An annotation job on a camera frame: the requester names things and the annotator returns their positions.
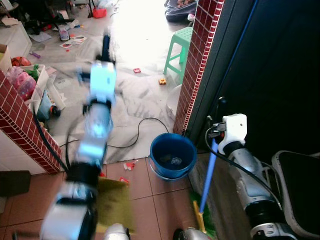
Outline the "white storage box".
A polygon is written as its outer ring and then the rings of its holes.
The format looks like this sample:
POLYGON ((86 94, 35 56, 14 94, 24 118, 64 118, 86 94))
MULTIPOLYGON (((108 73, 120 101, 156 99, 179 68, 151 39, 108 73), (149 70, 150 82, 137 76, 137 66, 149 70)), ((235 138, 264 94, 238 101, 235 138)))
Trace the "white storage box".
POLYGON ((27 57, 32 41, 22 23, 16 25, 0 25, 0 44, 7 45, 9 57, 27 57))

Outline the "silver right robot leg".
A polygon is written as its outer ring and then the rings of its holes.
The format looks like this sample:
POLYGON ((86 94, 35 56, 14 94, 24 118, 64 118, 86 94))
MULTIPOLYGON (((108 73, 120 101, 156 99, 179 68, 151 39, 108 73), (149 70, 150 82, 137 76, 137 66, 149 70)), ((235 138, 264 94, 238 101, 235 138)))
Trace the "silver right robot leg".
POLYGON ((186 229, 176 229, 172 240, 212 240, 212 238, 203 231, 189 227, 186 229))

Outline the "white toy crate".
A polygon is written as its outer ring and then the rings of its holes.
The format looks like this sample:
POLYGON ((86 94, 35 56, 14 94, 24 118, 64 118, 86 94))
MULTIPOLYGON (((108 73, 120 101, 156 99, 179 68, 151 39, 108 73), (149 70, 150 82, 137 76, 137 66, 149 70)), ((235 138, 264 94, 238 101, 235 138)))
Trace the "white toy crate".
POLYGON ((39 110, 43 103, 57 106, 61 111, 66 107, 63 94, 55 87, 55 75, 51 77, 48 72, 50 69, 53 70, 53 67, 47 67, 43 64, 37 68, 38 79, 36 80, 35 90, 31 98, 25 101, 30 110, 39 110))

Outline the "dark metal door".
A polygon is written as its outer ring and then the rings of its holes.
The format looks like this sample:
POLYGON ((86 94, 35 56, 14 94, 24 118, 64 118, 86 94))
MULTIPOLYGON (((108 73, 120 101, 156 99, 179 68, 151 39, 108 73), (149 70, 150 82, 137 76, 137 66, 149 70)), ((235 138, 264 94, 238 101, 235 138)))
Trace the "dark metal door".
POLYGON ((260 160, 318 153, 318 16, 315 0, 198 0, 174 132, 201 144, 226 98, 260 160))

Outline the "blue handled broom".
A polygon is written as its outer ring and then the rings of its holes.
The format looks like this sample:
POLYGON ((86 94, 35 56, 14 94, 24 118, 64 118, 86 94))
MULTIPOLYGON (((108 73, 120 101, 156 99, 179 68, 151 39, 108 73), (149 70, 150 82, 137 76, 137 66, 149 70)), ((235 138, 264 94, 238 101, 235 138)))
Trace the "blue handled broom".
POLYGON ((218 240, 213 213, 208 205, 217 156, 210 150, 205 150, 198 153, 197 160, 193 170, 194 177, 191 180, 192 185, 196 186, 194 190, 196 198, 193 199, 193 203, 198 229, 206 234, 209 240, 218 240))

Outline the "small red bucket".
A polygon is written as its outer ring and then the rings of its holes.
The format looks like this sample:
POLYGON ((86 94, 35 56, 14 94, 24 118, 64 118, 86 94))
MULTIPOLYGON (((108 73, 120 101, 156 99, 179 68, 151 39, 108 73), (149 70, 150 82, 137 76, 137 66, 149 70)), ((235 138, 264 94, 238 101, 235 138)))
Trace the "small red bucket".
POLYGON ((104 7, 94 7, 91 10, 92 16, 96 19, 100 19, 100 18, 105 18, 108 10, 105 9, 104 7))

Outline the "dark brown block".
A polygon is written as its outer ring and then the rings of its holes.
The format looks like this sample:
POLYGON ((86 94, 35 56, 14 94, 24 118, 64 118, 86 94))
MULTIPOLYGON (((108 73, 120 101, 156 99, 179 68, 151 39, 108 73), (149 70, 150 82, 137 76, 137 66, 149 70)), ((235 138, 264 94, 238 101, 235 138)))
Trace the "dark brown block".
POLYGON ((0 197, 29 192, 31 174, 28 170, 0 171, 0 197))

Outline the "green plastic stool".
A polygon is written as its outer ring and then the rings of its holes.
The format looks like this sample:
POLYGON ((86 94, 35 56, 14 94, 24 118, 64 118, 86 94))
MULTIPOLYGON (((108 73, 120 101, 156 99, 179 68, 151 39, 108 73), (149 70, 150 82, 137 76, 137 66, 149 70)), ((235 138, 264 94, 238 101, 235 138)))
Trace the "green plastic stool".
POLYGON ((185 77, 186 62, 189 56, 189 48, 191 45, 192 34, 194 28, 192 26, 187 26, 183 29, 176 30, 169 44, 169 50, 167 51, 166 62, 163 68, 163 74, 167 74, 168 70, 177 73, 177 82, 181 84, 185 77), (173 54, 173 48, 178 45, 180 52, 178 54, 173 54))

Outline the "silver left robot leg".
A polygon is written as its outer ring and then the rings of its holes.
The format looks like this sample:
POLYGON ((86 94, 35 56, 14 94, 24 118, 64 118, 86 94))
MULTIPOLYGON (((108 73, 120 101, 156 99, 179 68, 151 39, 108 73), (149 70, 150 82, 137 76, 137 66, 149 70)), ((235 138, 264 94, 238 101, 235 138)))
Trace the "silver left robot leg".
POLYGON ((120 223, 112 224, 106 228, 103 240, 131 240, 130 229, 120 223))

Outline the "silver robot leg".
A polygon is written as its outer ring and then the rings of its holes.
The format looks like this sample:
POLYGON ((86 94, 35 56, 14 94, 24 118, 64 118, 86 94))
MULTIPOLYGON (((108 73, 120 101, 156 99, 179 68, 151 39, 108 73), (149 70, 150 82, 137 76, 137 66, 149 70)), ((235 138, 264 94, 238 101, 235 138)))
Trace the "silver robot leg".
POLYGON ((106 228, 103 240, 131 240, 130 229, 120 223, 112 224, 106 228))
POLYGON ((172 240, 212 240, 212 238, 203 231, 189 227, 186 229, 176 229, 172 240))

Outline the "pink plastic bag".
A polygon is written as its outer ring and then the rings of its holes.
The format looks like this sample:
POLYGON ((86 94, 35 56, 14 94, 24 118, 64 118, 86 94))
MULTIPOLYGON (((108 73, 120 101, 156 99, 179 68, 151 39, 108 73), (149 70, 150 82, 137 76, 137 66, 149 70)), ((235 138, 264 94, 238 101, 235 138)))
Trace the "pink plastic bag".
POLYGON ((10 85, 16 89, 18 95, 24 101, 29 101, 30 98, 32 98, 37 82, 27 71, 21 67, 12 66, 9 71, 7 71, 6 76, 10 85))

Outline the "red handled olive dustpan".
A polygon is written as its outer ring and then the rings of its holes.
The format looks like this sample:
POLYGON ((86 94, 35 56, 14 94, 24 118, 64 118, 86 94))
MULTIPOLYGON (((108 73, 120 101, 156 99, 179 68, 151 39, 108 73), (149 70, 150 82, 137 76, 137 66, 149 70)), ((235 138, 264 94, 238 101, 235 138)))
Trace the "red handled olive dustpan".
POLYGON ((99 177, 97 190, 96 232, 105 233, 108 227, 121 224, 134 233, 136 226, 128 183, 99 177))

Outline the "blue plastic bucket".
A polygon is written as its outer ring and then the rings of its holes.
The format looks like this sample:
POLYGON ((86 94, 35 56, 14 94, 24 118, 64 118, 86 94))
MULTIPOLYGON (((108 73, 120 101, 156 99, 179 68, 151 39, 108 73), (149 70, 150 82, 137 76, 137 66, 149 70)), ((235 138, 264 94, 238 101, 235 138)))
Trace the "blue plastic bucket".
POLYGON ((150 146, 150 170, 158 178, 177 181, 185 178, 197 162, 197 148, 190 139, 179 134, 158 135, 150 146))

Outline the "black chair grey frame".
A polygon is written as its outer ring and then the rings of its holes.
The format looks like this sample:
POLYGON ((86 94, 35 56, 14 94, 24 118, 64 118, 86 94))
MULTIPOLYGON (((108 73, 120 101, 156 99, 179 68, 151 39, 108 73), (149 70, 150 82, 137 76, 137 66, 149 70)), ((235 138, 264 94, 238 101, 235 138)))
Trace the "black chair grey frame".
POLYGON ((303 240, 320 240, 320 158, 282 150, 272 157, 272 166, 286 224, 303 240))

